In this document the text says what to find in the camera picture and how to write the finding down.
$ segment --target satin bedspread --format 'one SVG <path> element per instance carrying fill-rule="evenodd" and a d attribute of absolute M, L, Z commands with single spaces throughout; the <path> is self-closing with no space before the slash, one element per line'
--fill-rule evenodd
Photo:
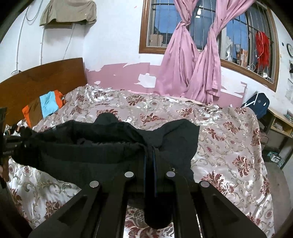
<path fill-rule="evenodd" d="M 40 121 L 35 131 L 44 131 L 68 120 L 94 122 L 103 112 L 110 112 L 119 120 L 144 130 L 154 130 L 168 121 L 182 118 L 200 125 L 198 149 L 191 160 L 195 182 L 209 181 L 267 237 L 274 234 L 272 196 L 261 157 L 259 125 L 251 109 L 199 106 L 170 97 L 91 85 L 78 87 L 65 99 L 67 103 Z M 35 168 L 19 165 L 13 159 L 9 160 L 9 176 L 13 200 L 32 228 L 80 190 L 74 184 L 58 181 Z M 124 237 L 174 237 L 173 224 L 153 230 L 145 224 L 142 210 L 129 207 Z"/>

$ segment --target metal screw head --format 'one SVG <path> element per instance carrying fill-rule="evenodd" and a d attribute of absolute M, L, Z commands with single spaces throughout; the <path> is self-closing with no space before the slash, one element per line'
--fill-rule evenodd
<path fill-rule="evenodd" d="M 175 173 L 174 173 L 173 171 L 168 171 L 168 172 L 166 173 L 166 175 L 167 175 L 168 177 L 174 177 L 174 176 L 175 176 Z"/>
<path fill-rule="evenodd" d="M 90 186 L 91 186 L 92 188 L 96 188 L 96 187 L 99 186 L 99 182 L 98 182 L 98 181 L 91 181 L 91 182 L 90 182 Z"/>
<path fill-rule="evenodd" d="M 204 187 L 204 188 L 207 188 L 207 187 L 209 186 L 209 182 L 207 182 L 207 181 L 202 181 L 202 182 L 200 183 L 200 185 L 201 185 L 202 187 Z"/>
<path fill-rule="evenodd" d="M 126 173 L 124 174 L 124 176 L 125 176 L 126 178 L 131 178 L 133 175 L 134 175 L 134 173 L 131 172 L 131 171 L 126 172 Z"/>

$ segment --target wooden headboard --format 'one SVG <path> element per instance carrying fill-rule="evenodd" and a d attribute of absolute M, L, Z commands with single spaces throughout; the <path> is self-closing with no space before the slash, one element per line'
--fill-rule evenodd
<path fill-rule="evenodd" d="M 6 124 L 22 120 L 22 109 L 35 98 L 56 89 L 66 94 L 86 83 L 82 58 L 40 65 L 4 80 L 0 83 L 0 107 L 7 107 Z"/>

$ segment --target red cloth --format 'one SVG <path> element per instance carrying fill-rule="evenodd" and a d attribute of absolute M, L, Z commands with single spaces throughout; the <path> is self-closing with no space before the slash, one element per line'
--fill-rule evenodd
<path fill-rule="evenodd" d="M 262 66 L 264 69 L 265 67 L 269 66 L 270 62 L 270 41 L 266 34 L 262 31 L 258 31 L 255 34 L 255 41 L 258 57 L 257 68 Z"/>

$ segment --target floor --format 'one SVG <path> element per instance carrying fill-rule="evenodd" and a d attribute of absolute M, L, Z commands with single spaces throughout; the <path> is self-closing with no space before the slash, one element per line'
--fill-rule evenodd
<path fill-rule="evenodd" d="M 265 162 L 273 200 L 274 226 L 277 232 L 286 220 L 292 207 L 290 192 L 283 171 L 273 162 Z"/>

